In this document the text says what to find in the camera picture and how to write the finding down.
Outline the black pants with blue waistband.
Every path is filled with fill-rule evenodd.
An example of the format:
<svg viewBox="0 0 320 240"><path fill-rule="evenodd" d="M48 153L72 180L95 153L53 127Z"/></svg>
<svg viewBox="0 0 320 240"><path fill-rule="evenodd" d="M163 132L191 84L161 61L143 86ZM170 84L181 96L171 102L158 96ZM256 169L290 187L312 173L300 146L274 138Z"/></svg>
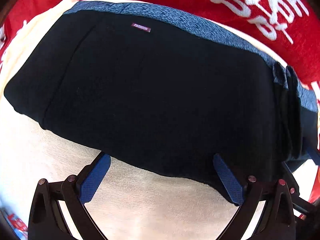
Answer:
<svg viewBox="0 0 320 240"><path fill-rule="evenodd" d="M203 18L80 1L4 89L15 111L132 166L228 193L214 156L273 181L316 148L317 102L295 71Z"/></svg>

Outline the cream towel sofa cover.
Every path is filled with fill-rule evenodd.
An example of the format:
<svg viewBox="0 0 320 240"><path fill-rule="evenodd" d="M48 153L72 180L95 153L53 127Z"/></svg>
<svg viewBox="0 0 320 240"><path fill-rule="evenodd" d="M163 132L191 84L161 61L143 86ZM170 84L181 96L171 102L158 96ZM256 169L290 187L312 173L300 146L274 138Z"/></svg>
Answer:
<svg viewBox="0 0 320 240"><path fill-rule="evenodd" d="M7 205L14 217L27 226L40 179L49 183L64 181L72 174L79 174L104 152L43 129L33 119L17 113L4 97L5 85L20 70L42 36L78 1L62 0L35 16L18 32L2 56L1 204ZM239 208L207 184L163 176L108 155L110 168L92 200L85 204L106 239L218 239ZM283 175L276 180L287 181L294 202L302 184L295 181L295 170L287 163L282 163L282 168ZM65 202L59 204L72 235L82 239ZM264 207L266 202L260 201L246 230L250 231L250 237ZM296 239L319 239L319 208L310 205L309 209L311 212L302 226L296 226Z"/></svg>

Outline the red blanket with white characters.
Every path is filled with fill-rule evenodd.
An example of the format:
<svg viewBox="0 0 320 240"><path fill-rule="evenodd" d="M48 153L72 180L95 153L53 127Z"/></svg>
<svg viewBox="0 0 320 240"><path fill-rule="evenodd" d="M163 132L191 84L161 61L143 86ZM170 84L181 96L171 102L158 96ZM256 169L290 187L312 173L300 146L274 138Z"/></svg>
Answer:
<svg viewBox="0 0 320 240"><path fill-rule="evenodd" d="M187 12L246 40L283 67L291 67L303 88L319 80L319 17L308 0L80 1L148 3Z"/></svg>

